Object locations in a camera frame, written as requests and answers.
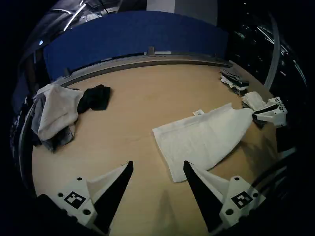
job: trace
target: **wooden table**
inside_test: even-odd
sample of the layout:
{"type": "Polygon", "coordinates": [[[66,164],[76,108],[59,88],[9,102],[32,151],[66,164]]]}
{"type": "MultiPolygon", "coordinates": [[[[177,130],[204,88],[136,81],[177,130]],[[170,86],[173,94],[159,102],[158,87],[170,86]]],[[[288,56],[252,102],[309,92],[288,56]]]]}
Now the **wooden table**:
{"type": "MultiPolygon", "coordinates": [[[[235,65],[250,81],[249,91],[267,100],[272,95],[235,65]]],[[[77,176],[93,179],[132,160],[134,172],[112,222],[110,235],[207,235],[207,228],[188,182],[173,183],[152,129],[241,98],[220,82],[220,68],[202,65],[161,65],[93,77],[71,88],[99,84],[113,89],[105,111],[79,116],[75,140],[55,154],[44,146],[33,150],[37,195],[55,194],[77,176]]],[[[252,182],[276,160],[275,128],[251,124],[245,136],[211,172],[252,182]]]]}

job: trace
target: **gray panel trim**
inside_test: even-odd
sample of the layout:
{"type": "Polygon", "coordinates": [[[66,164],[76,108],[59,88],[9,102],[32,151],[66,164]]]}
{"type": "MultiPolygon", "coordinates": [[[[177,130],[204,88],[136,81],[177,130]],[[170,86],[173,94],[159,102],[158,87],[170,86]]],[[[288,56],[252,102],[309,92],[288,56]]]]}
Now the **gray panel trim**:
{"type": "Polygon", "coordinates": [[[104,61],[92,66],[88,66],[73,72],[68,77],[61,77],[54,83],[65,87],[91,77],[99,76],[114,71],[143,66],[175,64],[210,65],[223,67],[232,66],[232,64],[228,61],[224,61],[207,55],[158,54],[153,57],[141,55],[135,57],[126,57],[110,61],[104,61]]]}

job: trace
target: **ceiling light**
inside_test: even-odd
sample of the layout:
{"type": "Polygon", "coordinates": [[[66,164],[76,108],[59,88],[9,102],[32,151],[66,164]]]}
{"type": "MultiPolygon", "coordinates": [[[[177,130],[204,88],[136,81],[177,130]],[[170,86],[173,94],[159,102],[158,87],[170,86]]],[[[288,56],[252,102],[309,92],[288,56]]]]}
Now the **ceiling light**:
{"type": "Polygon", "coordinates": [[[71,19],[69,20],[69,22],[67,23],[67,25],[65,26],[65,28],[63,29],[63,31],[66,31],[66,29],[69,27],[69,25],[71,24],[71,22],[74,20],[74,18],[80,13],[80,11],[82,11],[82,9],[86,6],[86,4],[82,5],[77,11],[76,13],[71,17],[71,19]]]}
{"type": "Polygon", "coordinates": [[[62,9],[62,8],[54,8],[54,9],[52,9],[52,11],[64,11],[64,12],[66,12],[66,13],[68,13],[68,14],[72,14],[71,11],[68,11],[68,10],[62,9]]]}

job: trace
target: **white towel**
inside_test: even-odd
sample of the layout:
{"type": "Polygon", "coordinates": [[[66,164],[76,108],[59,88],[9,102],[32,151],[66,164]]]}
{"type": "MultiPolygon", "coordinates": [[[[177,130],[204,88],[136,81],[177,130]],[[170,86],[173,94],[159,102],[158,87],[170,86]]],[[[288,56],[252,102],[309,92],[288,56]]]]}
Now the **white towel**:
{"type": "Polygon", "coordinates": [[[257,92],[246,93],[242,100],[254,111],[261,110],[266,106],[266,103],[257,92]]]}
{"type": "Polygon", "coordinates": [[[77,107],[83,92],[57,84],[48,84],[41,88],[37,95],[42,92],[46,97],[46,103],[38,129],[38,137],[40,140],[47,140],[77,120],[77,107]]]}
{"type": "Polygon", "coordinates": [[[231,103],[199,116],[153,129],[174,182],[186,180],[185,160],[209,170],[239,143],[251,124],[253,111],[235,110],[231,103]]]}

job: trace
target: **gray cloth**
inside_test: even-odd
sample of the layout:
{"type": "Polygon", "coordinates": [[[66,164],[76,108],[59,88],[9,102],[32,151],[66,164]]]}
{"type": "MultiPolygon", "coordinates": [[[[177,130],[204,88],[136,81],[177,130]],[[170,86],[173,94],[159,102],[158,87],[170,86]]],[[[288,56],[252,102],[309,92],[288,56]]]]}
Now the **gray cloth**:
{"type": "MultiPolygon", "coordinates": [[[[46,103],[46,97],[42,93],[37,96],[37,100],[38,101],[36,103],[36,107],[32,114],[33,121],[31,129],[38,136],[38,130],[41,123],[42,113],[46,103]]],[[[58,146],[63,146],[69,143],[74,138],[74,132],[75,128],[74,124],[72,124],[59,131],[54,137],[47,140],[41,140],[41,142],[48,150],[54,152],[58,146]]]]}

